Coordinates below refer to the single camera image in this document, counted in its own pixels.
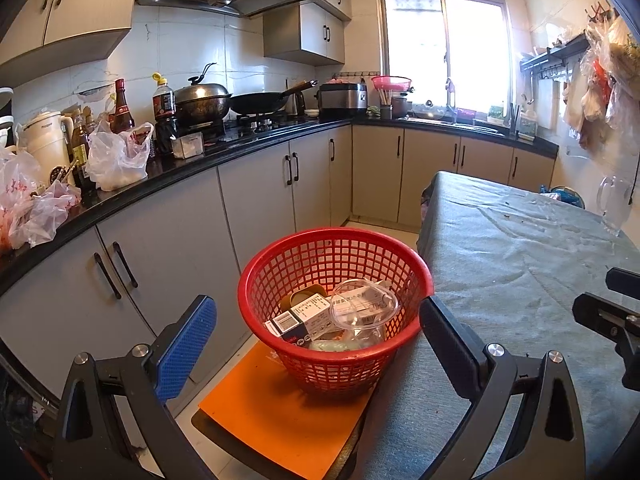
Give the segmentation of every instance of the tiled floor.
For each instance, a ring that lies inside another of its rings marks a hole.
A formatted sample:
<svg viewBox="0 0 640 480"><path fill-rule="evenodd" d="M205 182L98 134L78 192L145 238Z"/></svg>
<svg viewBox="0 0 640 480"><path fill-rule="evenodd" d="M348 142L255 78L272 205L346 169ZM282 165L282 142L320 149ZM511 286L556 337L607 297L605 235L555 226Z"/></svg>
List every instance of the tiled floor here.
<svg viewBox="0 0 640 480"><path fill-rule="evenodd" d="M357 222L349 222L347 227L357 227L392 236L412 249L415 249L416 242L418 240L418 235L415 233L407 233L384 227L359 224ZM198 404L200 401L204 399L204 397L206 397L207 394L226 376L229 370L231 370L240 361L240 359L245 356L257 341L258 340L255 336L251 336L242 348L239 349L236 355L234 355L222 370L220 370L219 373L209 381L209 384L207 384L195 399L193 399L189 405L182 410L182 413L178 415L176 419L178 425L184 432L187 439L189 439L191 445L220 480L263 480L264 477L244 464L238 462L238 460L220 449L207 437L196 430L191 425L191 417L198 411ZM160 475L162 474L148 450L145 450L140 455L140 463L149 471Z"/></svg>

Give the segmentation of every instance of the white kettle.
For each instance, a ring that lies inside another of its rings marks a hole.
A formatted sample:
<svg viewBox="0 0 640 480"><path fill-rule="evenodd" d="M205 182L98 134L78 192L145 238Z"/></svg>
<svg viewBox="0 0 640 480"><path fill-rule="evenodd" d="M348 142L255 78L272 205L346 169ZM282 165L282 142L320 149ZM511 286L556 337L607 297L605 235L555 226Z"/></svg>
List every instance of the white kettle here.
<svg viewBox="0 0 640 480"><path fill-rule="evenodd" d="M36 158L40 164L40 181L47 187L54 168L69 166L66 146L71 142L73 130L73 120L60 112L43 112L22 128L17 144Z"/></svg>

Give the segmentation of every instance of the yellow bottle cap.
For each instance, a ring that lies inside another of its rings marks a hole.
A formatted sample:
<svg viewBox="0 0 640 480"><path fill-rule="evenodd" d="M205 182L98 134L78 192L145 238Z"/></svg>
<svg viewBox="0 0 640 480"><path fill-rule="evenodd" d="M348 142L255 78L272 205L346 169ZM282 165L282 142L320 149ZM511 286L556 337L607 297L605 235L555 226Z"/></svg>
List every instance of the yellow bottle cap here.
<svg viewBox="0 0 640 480"><path fill-rule="evenodd" d="M151 77L158 82L158 86L166 85L166 78L162 77L158 72L154 72Z"/></svg>

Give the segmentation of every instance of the barcode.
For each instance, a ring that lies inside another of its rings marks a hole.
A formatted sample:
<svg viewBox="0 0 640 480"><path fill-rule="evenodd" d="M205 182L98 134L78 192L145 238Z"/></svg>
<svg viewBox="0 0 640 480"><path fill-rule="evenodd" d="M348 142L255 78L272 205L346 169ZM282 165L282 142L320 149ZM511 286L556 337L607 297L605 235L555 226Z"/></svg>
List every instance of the barcode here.
<svg viewBox="0 0 640 480"><path fill-rule="evenodd" d="M299 325L298 320L291 315L290 312L284 312L273 318L273 322L277 325L281 332L286 332L291 328Z"/></svg>

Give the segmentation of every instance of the orange cutting board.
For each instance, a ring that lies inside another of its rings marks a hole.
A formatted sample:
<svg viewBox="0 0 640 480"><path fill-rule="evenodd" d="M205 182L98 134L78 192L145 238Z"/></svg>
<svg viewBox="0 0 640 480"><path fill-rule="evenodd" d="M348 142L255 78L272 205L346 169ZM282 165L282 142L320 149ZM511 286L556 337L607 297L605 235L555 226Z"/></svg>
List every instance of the orange cutting board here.
<svg viewBox="0 0 640 480"><path fill-rule="evenodd" d="M200 409L258 453L308 480L321 480L371 396L323 399L296 385L258 341L200 403Z"/></svg>

